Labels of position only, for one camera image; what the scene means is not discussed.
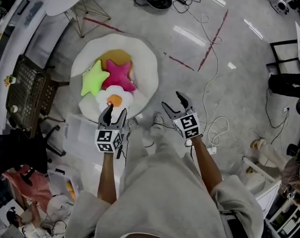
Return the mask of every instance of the small plant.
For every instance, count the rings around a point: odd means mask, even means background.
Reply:
[[[7,76],[4,80],[5,86],[10,86],[11,84],[16,83],[16,78],[13,75]]]

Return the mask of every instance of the white cable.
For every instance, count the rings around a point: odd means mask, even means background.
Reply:
[[[221,126],[220,124],[216,123],[219,119],[225,119],[225,121],[226,121],[228,127],[225,128],[225,127]],[[247,133],[248,131],[250,131],[250,130],[253,131],[253,132],[255,132],[259,137],[262,137],[262,136],[260,136],[259,133],[258,133],[257,131],[255,131],[254,129],[247,129],[247,130],[244,132],[243,136],[242,136],[240,139],[236,139],[236,138],[233,136],[233,134],[229,131],[229,129],[230,129],[229,121],[228,121],[227,118],[225,118],[225,117],[218,117],[218,118],[216,118],[216,119],[214,120],[214,122],[211,122],[211,123],[208,124],[208,125],[206,125],[206,124],[203,123],[203,122],[200,122],[200,124],[203,124],[203,125],[205,125],[206,128],[207,128],[207,127],[209,128],[209,129],[208,129],[208,132],[207,132],[207,133],[208,133],[208,134],[207,134],[208,141],[209,141],[209,143],[211,144],[212,147],[215,146],[217,149],[221,146],[221,135],[223,135],[223,134],[225,134],[225,133],[227,133],[227,132],[228,132],[228,133],[232,136],[232,138],[233,138],[235,141],[237,141],[237,142],[243,140],[244,137],[245,137],[245,135],[246,135],[246,133]],[[225,131],[223,131],[223,132],[221,132],[221,133],[218,133],[215,129],[213,129],[213,126],[214,126],[214,125],[220,127],[221,129],[224,129]]]
[[[218,117],[218,118],[216,118],[216,119],[214,120],[214,122],[212,122],[212,123],[210,123],[210,124],[208,123],[208,113],[207,113],[207,109],[206,109],[206,106],[205,106],[204,97],[205,97],[205,93],[206,93],[206,89],[207,89],[208,85],[209,85],[211,82],[213,82],[213,81],[215,80],[215,78],[218,76],[218,73],[219,73],[219,60],[218,60],[218,56],[217,56],[217,54],[216,54],[216,51],[214,50],[213,44],[221,44],[221,43],[223,42],[223,40],[222,40],[222,38],[219,37],[219,36],[215,36],[215,37],[213,38],[214,40],[211,40],[211,39],[208,37],[208,35],[207,35],[206,31],[205,31],[205,28],[204,28],[204,26],[203,26],[203,23],[207,23],[207,22],[209,21],[209,17],[208,17],[207,15],[202,14],[200,20],[198,20],[198,19],[197,19],[197,18],[196,18],[189,10],[188,10],[188,12],[190,13],[190,15],[193,16],[193,18],[194,18],[197,22],[199,22],[199,23],[201,24],[201,27],[202,27],[202,29],[203,29],[203,31],[204,31],[204,33],[205,33],[207,39],[210,41],[211,49],[213,50],[213,52],[214,52],[214,54],[215,54],[215,56],[216,56],[216,61],[217,61],[217,70],[216,70],[216,74],[215,74],[215,76],[214,76],[214,77],[213,77],[213,78],[205,85],[205,88],[204,88],[203,100],[202,100],[202,101],[203,101],[203,106],[204,106],[205,113],[206,113],[206,123],[200,122],[200,124],[203,124],[203,125],[205,126],[204,132],[203,132],[202,134],[204,135],[205,132],[206,132],[206,129],[209,128],[209,129],[208,129],[208,133],[207,133],[208,141],[210,142],[210,144],[212,145],[212,147],[216,147],[217,149],[221,146],[221,135],[223,135],[223,134],[225,134],[225,133],[227,133],[227,132],[232,136],[232,138],[233,138],[235,141],[241,141],[241,140],[245,137],[246,133],[247,133],[248,131],[250,131],[250,130],[253,131],[253,132],[255,132],[259,137],[261,137],[261,136],[259,135],[259,133],[258,133],[257,131],[255,131],[254,129],[247,129],[247,130],[244,132],[243,136],[242,136],[240,139],[236,139],[236,138],[232,135],[232,133],[229,131],[229,129],[230,129],[229,121],[228,121],[227,118],[225,118],[225,117]],[[203,20],[202,20],[203,17],[207,17],[207,21],[203,21]],[[220,39],[221,41],[220,41],[220,42],[215,42],[216,38]],[[216,123],[219,119],[225,119],[225,120],[226,120],[226,123],[227,123],[227,125],[228,125],[228,127],[225,128],[225,127],[219,125],[218,123]],[[222,128],[222,129],[224,129],[225,131],[223,131],[223,132],[221,132],[221,133],[218,133],[215,129],[213,129],[213,126],[215,126],[215,125],[218,126],[218,127],[220,127],[220,128]]]

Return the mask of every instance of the chair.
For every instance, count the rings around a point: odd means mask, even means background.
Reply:
[[[18,57],[12,75],[16,78],[16,83],[9,87],[6,109],[14,123],[28,138],[35,137],[40,114],[45,119],[64,122],[50,118],[49,113],[57,89],[69,85],[69,82],[51,80],[45,70],[24,55]]]
[[[29,178],[35,172],[39,171],[46,174],[48,170],[47,162],[51,162],[47,157],[47,149],[58,156],[64,156],[65,152],[59,152],[48,145],[48,139],[55,130],[55,126],[43,138],[40,127],[34,138],[29,139],[20,129],[12,129],[8,135],[0,135],[0,176],[6,170],[27,164],[32,167],[26,176],[21,178],[29,185],[32,185]]]

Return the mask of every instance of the pink cloth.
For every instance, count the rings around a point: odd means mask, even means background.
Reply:
[[[47,212],[49,201],[52,198],[48,180],[44,174],[34,172],[29,178],[33,186],[29,186],[20,177],[20,174],[26,175],[29,169],[30,167],[28,165],[24,165],[16,173],[5,172],[2,175],[17,188],[23,197],[37,201],[42,210]]]

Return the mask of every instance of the orange yolk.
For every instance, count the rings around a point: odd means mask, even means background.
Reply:
[[[119,107],[121,105],[121,102],[122,102],[122,98],[116,94],[109,96],[107,99],[107,103],[113,104],[114,108]]]

